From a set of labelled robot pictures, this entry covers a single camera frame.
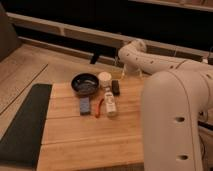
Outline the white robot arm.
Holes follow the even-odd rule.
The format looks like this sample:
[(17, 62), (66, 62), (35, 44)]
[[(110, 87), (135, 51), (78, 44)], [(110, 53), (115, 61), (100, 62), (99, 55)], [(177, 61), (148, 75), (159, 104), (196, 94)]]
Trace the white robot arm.
[(213, 108), (213, 66), (151, 54), (141, 39), (118, 56), (149, 74), (141, 93), (145, 171), (204, 171), (198, 118)]

